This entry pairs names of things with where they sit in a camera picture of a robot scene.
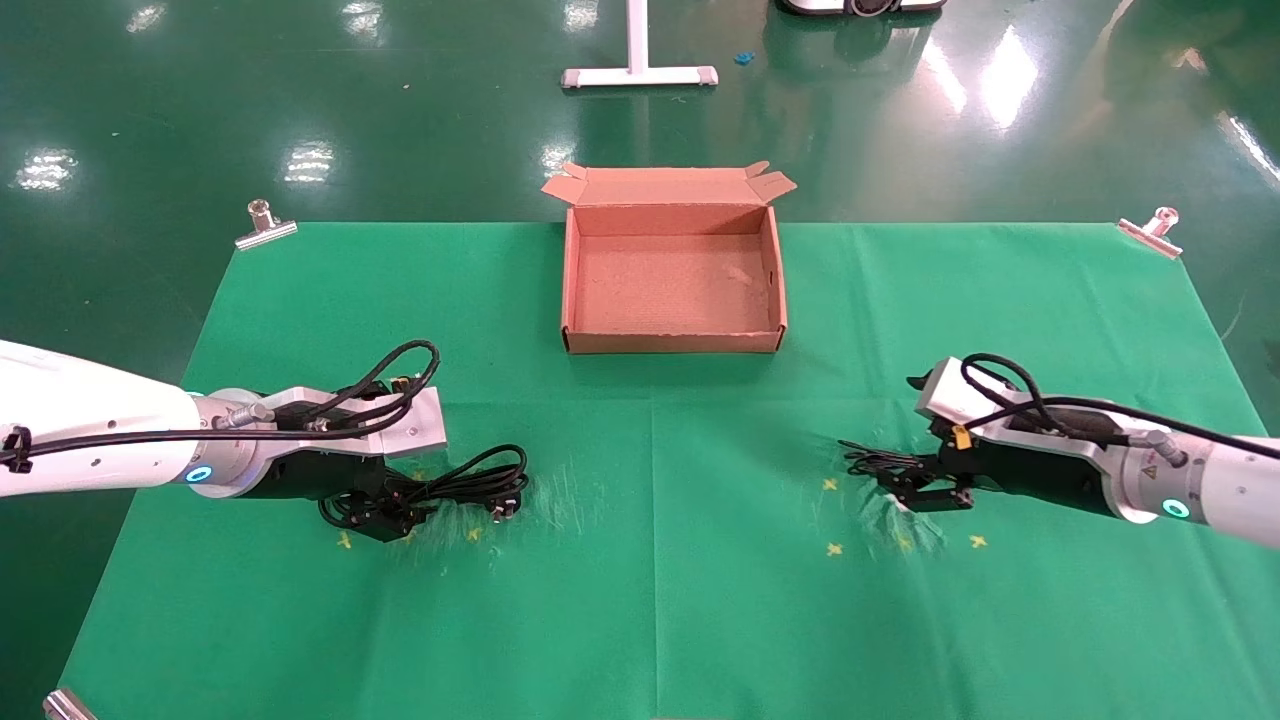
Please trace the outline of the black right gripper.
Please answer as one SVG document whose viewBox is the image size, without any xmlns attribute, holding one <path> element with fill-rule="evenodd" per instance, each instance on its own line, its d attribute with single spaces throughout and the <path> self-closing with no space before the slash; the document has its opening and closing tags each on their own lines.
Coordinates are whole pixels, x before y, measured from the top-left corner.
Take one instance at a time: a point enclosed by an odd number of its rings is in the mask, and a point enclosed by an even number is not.
<svg viewBox="0 0 1280 720">
<path fill-rule="evenodd" d="M 978 489 L 1024 496 L 1101 516 L 1115 511 L 1105 498 L 1102 473 L 1083 457 L 972 439 L 954 446 L 954 424 L 934 423 L 936 455 L 881 455 L 878 486 L 908 512 L 951 512 L 973 509 Z M 945 477 L 960 488 L 922 489 Z"/>
</svg>

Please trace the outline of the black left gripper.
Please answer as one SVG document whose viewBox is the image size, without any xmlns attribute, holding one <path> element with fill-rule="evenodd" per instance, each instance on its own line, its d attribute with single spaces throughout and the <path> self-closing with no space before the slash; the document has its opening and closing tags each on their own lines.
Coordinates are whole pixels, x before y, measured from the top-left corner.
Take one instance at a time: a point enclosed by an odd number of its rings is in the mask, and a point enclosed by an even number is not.
<svg viewBox="0 0 1280 720">
<path fill-rule="evenodd" d="M 388 502 L 330 498 L 375 492 L 385 483 Z M 339 530 L 390 543 L 408 538 L 426 521 L 426 503 L 435 502 L 429 483 L 394 471 L 383 457 L 348 454 L 289 454 L 274 459 L 241 498 L 323 500 L 323 519 Z"/>
</svg>

